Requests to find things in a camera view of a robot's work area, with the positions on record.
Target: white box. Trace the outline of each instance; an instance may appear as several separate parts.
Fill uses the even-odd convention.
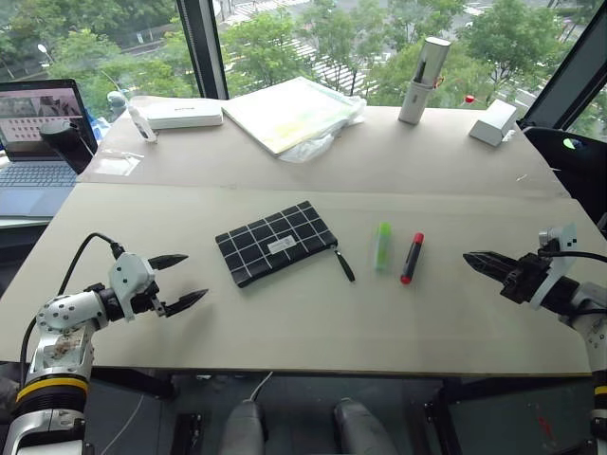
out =
[[[141,108],[153,130],[214,126],[224,122],[218,100],[167,100]]]
[[[512,128],[515,119],[516,107],[507,102],[495,100],[476,120],[469,134],[492,146],[500,145],[502,139]]]

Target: beige tabletop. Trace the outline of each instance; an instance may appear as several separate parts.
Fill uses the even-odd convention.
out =
[[[346,280],[331,252],[236,287],[214,236],[308,199],[340,241],[357,276]],[[374,230],[394,229],[390,272],[371,267]],[[462,259],[472,250],[518,258],[538,231],[575,221],[579,248],[607,244],[579,204],[566,198],[505,198],[314,191],[239,191],[79,184],[0,300],[0,359],[16,360],[28,321],[56,292],[91,231],[147,257],[190,258],[157,274],[167,302],[210,292],[172,318],[140,315],[95,335],[95,363],[171,369],[271,369],[365,373],[586,373],[581,338],[547,310],[499,296],[501,286]],[[426,234],[414,281],[398,281],[416,231]],[[107,283],[106,244],[83,254],[68,291]],[[577,260],[570,277],[606,284],[602,267]],[[30,350],[37,337],[33,337]]]
[[[161,99],[135,98],[141,106]],[[396,107],[367,107],[364,122],[344,129],[324,155],[306,163],[271,156],[228,117],[222,126],[162,130],[157,144],[138,134],[128,114],[101,143],[82,182],[357,191],[508,197],[568,197],[517,128],[491,147],[468,132],[481,111],[427,109],[416,126]],[[135,154],[130,175],[93,173],[104,158]]]

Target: robotic arm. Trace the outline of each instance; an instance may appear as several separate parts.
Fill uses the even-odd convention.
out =
[[[575,226],[569,225],[541,232],[538,254],[528,253],[518,261],[492,251],[466,253],[464,259],[477,272],[501,282],[500,294],[507,299],[528,301],[534,309],[542,306],[582,336],[595,380],[590,428],[598,454],[607,455],[607,288],[565,277],[575,256],[585,255],[577,254],[577,242]]]
[[[110,321],[130,321],[149,310],[172,316],[207,293],[206,289],[195,291],[167,305],[156,296],[155,270],[187,256],[146,260],[121,246],[112,249],[117,259],[109,271],[108,288],[94,284],[79,294],[51,299],[38,311],[35,324],[40,342],[17,394],[4,455],[93,454],[93,447],[83,442],[93,334]]]

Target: laptop screen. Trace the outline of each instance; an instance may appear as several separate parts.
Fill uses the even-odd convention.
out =
[[[40,127],[52,120],[65,119],[76,123],[90,147],[92,131],[83,115],[77,89],[69,86],[69,83],[59,83],[64,86],[35,88],[35,85],[52,83],[40,81],[0,84],[0,142],[12,161],[61,159],[42,141],[39,134]]]

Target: laptop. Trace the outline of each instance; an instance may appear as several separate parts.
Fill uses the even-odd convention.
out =
[[[0,170],[0,216],[54,216],[72,191],[76,173],[40,138],[52,120],[76,123],[97,151],[75,81],[0,83],[0,146],[10,161]]]

